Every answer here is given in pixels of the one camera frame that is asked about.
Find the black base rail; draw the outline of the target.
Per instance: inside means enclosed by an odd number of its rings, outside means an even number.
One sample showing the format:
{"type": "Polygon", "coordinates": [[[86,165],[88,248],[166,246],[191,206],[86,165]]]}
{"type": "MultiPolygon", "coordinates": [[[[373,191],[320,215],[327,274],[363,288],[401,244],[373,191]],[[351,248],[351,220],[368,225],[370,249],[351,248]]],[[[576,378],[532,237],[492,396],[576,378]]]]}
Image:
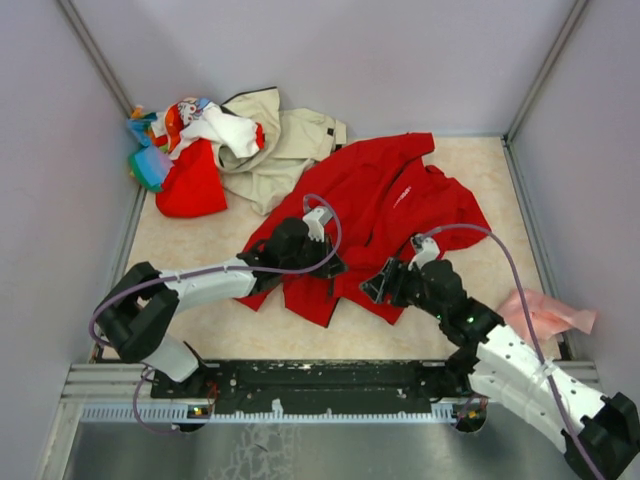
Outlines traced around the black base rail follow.
{"type": "Polygon", "coordinates": [[[267,413],[274,401],[293,415],[429,413],[471,395],[460,370],[425,360],[216,360],[181,383],[151,381],[153,399],[202,400],[218,414],[267,413]]]}

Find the red zip jacket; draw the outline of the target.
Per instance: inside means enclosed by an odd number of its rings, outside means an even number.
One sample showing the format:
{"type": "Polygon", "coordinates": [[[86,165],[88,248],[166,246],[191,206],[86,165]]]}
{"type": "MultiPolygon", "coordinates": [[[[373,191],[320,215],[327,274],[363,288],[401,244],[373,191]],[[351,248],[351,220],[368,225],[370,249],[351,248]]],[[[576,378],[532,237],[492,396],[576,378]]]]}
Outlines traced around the red zip jacket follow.
{"type": "Polygon", "coordinates": [[[373,303],[360,289],[390,257],[408,260],[413,235],[439,226],[435,235],[440,252],[469,248],[484,239],[490,226],[475,196],[454,178],[423,163],[435,149],[429,133],[374,138],[348,145],[303,174],[246,245],[271,236],[288,217],[302,213],[309,193],[325,199],[336,211],[342,242],[339,257],[345,273],[333,279],[309,274],[288,278],[283,285],[288,310],[321,327],[328,326],[340,299],[352,301],[389,324],[402,311],[373,303]]]}

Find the red cloth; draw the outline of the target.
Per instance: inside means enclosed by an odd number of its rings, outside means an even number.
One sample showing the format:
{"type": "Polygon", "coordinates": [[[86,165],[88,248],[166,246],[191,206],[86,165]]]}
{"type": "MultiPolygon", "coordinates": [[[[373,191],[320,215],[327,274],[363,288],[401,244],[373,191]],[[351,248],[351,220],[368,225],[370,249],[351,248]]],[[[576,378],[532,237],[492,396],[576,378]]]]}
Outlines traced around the red cloth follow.
{"type": "Polygon", "coordinates": [[[210,142],[197,140],[181,152],[155,203],[170,218],[198,218],[227,209],[210,142]]]}

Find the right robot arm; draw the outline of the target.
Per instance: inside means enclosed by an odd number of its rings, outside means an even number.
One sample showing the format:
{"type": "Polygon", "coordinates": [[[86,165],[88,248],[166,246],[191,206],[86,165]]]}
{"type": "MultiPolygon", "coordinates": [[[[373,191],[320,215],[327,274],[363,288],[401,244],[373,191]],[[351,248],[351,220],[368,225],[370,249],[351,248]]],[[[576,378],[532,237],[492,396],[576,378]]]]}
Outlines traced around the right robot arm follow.
{"type": "Polygon", "coordinates": [[[467,295],[447,260],[422,266],[390,258],[361,291],[374,303],[416,307],[457,346],[448,387],[486,397],[542,433],[582,479],[617,479],[639,453],[639,415],[622,393],[612,397],[538,358],[494,310],[467,295]]]}

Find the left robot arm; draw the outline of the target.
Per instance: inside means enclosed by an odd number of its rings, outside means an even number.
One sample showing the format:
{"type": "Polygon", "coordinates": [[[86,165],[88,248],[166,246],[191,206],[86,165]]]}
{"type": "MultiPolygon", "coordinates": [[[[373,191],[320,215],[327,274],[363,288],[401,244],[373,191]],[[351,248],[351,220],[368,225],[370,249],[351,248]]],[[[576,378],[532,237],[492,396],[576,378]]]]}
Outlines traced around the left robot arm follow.
{"type": "Polygon", "coordinates": [[[325,230],[339,223],[329,209],[317,207],[283,220],[268,239],[220,264],[161,271],[138,263],[96,308],[91,330],[103,333],[123,362],[150,367],[184,395],[197,396],[207,387],[208,373],[194,350],[169,334],[173,318],[203,304],[268,292],[288,277],[345,272],[337,254],[340,240],[325,230]]]}

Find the colourful striped cloth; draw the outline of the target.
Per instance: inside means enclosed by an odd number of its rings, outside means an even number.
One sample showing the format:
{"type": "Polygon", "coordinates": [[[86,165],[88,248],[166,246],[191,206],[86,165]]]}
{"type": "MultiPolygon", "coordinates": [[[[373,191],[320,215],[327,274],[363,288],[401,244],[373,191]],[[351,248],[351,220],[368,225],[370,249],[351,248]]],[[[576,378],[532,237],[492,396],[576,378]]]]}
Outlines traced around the colourful striped cloth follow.
{"type": "Polygon", "coordinates": [[[128,156],[130,176],[142,187],[153,193],[163,191],[163,184],[173,167],[166,151],[166,137],[154,137],[152,123],[157,120],[155,112],[146,113],[136,106],[126,121],[128,130],[139,144],[139,149],[128,156]]]}

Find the aluminium frame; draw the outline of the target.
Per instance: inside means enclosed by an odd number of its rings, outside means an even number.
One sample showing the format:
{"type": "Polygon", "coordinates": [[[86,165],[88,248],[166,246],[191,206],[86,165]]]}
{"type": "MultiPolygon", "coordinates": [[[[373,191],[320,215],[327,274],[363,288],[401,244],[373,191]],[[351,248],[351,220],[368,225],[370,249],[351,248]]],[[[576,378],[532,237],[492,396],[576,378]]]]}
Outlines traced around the aluminium frame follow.
{"type": "MultiPolygon", "coordinates": [[[[475,197],[492,236],[448,252],[467,294],[498,306],[515,275],[544,287],[504,133],[572,10],[569,1],[67,1],[129,107],[218,104],[274,88],[285,108],[344,122],[348,138],[429,132],[423,161],[475,197]]],[[[595,368],[538,366],[507,328],[480,344],[473,394],[439,321],[411,307],[389,324],[340,300],[325,327],[280,290],[258,310],[216,296],[179,309],[168,335],[206,361],[199,390],[114,355],[71,368],[87,421],[130,422],[143,450],[102,477],[273,478],[291,441],[303,479],[571,479],[547,381],[574,412],[602,405],[595,368]]]]}

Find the beige jacket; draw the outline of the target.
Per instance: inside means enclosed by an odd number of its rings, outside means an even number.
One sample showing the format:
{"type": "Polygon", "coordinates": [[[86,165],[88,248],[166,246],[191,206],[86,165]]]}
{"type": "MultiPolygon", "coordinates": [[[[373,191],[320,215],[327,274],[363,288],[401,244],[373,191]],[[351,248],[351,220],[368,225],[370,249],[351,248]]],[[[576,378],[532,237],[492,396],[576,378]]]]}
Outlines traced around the beige jacket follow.
{"type": "Polygon", "coordinates": [[[345,123],[308,108],[283,110],[276,87],[237,94],[221,108],[263,127],[264,148],[254,156],[241,159],[226,147],[216,151],[223,187],[260,215],[278,206],[308,169],[347,144],[345,123]]]}

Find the white printed shirt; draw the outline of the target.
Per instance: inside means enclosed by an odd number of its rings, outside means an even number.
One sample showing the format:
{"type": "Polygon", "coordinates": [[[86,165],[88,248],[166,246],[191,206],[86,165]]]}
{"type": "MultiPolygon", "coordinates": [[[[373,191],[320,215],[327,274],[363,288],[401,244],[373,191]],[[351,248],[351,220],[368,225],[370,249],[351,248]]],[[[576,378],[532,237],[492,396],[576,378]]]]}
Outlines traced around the white printed shirt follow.
{"type": "Polygon", "coordinates": [[[264,148],[262,125],[228,113],[211,100],[188,97],[156,114],[147,133],[152,144],[176,160],[193,143],[225,146],[239,158],[249,158],[264,148]]]}

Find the pink cloth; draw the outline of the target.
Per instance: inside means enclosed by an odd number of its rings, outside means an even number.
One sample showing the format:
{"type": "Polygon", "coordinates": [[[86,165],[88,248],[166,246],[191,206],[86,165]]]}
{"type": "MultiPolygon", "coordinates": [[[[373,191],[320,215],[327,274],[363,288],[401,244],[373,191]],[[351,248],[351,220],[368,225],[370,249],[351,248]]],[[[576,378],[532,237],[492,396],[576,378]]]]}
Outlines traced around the pink cloth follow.
{"type": "MultiPolygon", "coordinates": [[[[540,343],[571,329],[590,334],[596,320],[596,312],[578,310],[543,293],[525,289],[524,298],[531,323],[540,343]]],[[[533,340],[526,321],[524,307],[517,290],[498,307],[497,313],[529,345],[533,340]]]]}

